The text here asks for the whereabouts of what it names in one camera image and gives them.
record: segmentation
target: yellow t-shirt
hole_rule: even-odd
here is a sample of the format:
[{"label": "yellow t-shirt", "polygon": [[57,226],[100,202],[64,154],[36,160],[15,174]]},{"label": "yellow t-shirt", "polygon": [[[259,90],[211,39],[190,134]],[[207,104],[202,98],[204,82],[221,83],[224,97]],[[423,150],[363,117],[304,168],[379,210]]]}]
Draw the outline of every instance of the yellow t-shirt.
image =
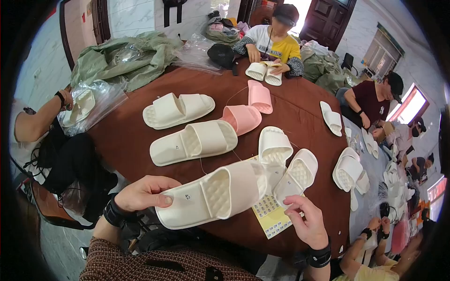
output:
[{"label": "yellow t-shirt", "polygon": [[262,60],[274,61],[280,58],[282,63],[287,63],[292,57],[301,58],[300,45],[294,37],[288,35],[280,42],[274,43],[269,39],[268,28],[268,25],[257,25],[245,34],[255,42]]},{"label": "yellow t-shirt", "polygon": [[[391,268],[397,265],[398,262],[388,259],[382,266],[374,268],[361,265],[356,273],[354,281],[399,281],[400,276],[393,272]],[[333,281],[351,281],[347,275],[342,274],[336,277]]]}]

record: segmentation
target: face mask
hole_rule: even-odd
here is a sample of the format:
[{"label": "face mask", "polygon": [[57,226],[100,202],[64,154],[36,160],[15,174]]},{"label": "face mask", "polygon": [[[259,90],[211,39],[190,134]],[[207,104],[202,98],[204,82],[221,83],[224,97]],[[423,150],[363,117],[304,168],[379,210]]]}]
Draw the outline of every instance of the face mask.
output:
[{"label": "face mask", "polygon": [[413,133],[413,137],[415,137],[415,138],[420,135],[419,130],[417,130],[417,128],[415,128],[415,127],[413,128],[412,133]]}]

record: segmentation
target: hand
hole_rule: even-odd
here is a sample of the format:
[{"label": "hand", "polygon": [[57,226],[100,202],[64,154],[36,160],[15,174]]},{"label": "hand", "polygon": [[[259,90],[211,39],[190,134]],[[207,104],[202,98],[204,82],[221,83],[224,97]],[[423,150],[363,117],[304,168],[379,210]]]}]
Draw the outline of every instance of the hand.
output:
[{"label": "hand", "polygon": [[372,136],[374,139],[377,139],[383,133],[382,128],[376,128],[372,131]]},{"label": "hand", "polygon": [[261,61],[261,53],[254,44],[246,44],[245,47],[247,48],[250,63]]},{"label": "hand", "polygon": [[172,198],[158,193],[180,185],[172,178],[147,175],[122,189],[114,200],[119,208],[127,212],[155,206],[166,208],[172,205]]},{"label": "hand", "polygon": [[61,111],[72,110],[73,99],[72,99],[72,95],[70,94],[70,92],[68,92],[66,90],[59,90],[59,92],[63,95],[64,105],[65,105],[61,108]]},{"label": "hand", "polygon": [[390,231],[390,227],[391,227],[391,221],[388,217],[383,217],[381,219],[381,226],[383,227],[383,232],[385,234],[388,234]]},{"label": "hand", "polygon": [[[290,205],[284,214],[287,215],[295,227],[298,238],[314,250],[321,250],[328,246],[328,235],[324,226],[322,211],[308,198],[300,195],[287,196],[283,204]],[[300,216],[303,211],[306,220]]]},{"label": "hand", "polygon": [[380,218],[375,217],[370,220],[367,228],[370,230],[378,230],[378,228],[380,227],[380,224],[381,224]]},{"label": "hand", "polygon": [[285,72],[288,72],[288,71],[291,70],[291,68],[289,67],[289,65],[287,65],[287,64],[285,64],[285,63],[282,63],[282,62],[281,62],[281,59],[279,59],[279,58],[276,59],[274,62],[275,62],[275,63],[281,63],[281,66],[280,66],[280,67],[276,67],[274,70],[272,70],[272,71],[270,72],[270,74],[278,75],[278,74],[285,73]]},{"label": "hand", "polygon": [[360,114],[360,117],[361,117],[361,120],[363,121],[363,127],[366,129],[370,128],[370,120],[367,117],[367,115],[364,112],[362,112]]}]

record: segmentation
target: wooden door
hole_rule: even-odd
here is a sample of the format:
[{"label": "wooden door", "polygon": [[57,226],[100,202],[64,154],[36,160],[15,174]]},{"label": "wooden door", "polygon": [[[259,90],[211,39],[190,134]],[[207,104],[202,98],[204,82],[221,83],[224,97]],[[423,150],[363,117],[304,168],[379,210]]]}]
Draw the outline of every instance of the wooden door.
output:
[{"label": "wooden door", "polygon": [[355,3],[356,0],[312,0],[300,39],[316,40],[335,51]]}]

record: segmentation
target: plaid sleeve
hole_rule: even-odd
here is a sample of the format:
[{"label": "plaid sleeve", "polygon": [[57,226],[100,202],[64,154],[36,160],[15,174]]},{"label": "plaid sleeve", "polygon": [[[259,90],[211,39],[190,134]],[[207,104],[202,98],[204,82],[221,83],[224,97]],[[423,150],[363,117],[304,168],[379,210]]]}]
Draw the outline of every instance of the plaid sleeve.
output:
[{"label": "plaid sleeve", "polygon": [[246,44],[255,44],[255,41],[248,36],[244,36],[239,42],[234,44],[233,51],[240,55],[248,56],[247,48],[245,47]]},{"label": "plaid sleeve", "polygon": [[291,71],[288,73],[290,76],[303,76],[304,66],[301,59],[291,57],[287,64],[291,67]]}]

